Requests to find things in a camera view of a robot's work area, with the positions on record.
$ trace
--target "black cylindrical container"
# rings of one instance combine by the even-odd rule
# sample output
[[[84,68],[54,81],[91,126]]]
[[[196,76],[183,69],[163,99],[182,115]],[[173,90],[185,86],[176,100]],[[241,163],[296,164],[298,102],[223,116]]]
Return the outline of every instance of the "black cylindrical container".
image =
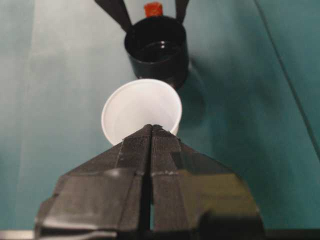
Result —
[[[175,89],[188,73],[187,35],[184,26],[168,16],[147,17],[126,33],[124,47],[139,79],[162,80]]]

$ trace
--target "red cap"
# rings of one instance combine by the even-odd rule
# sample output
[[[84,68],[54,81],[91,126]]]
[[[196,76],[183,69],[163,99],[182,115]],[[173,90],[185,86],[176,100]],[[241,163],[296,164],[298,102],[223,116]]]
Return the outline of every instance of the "red cap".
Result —
[[[163,11],[162,11],[162,4],[160,2],[154,1],[147,3],[144,5],[144,11],[145,11],[145,16],[152,17],[152,16],[162,16]]]

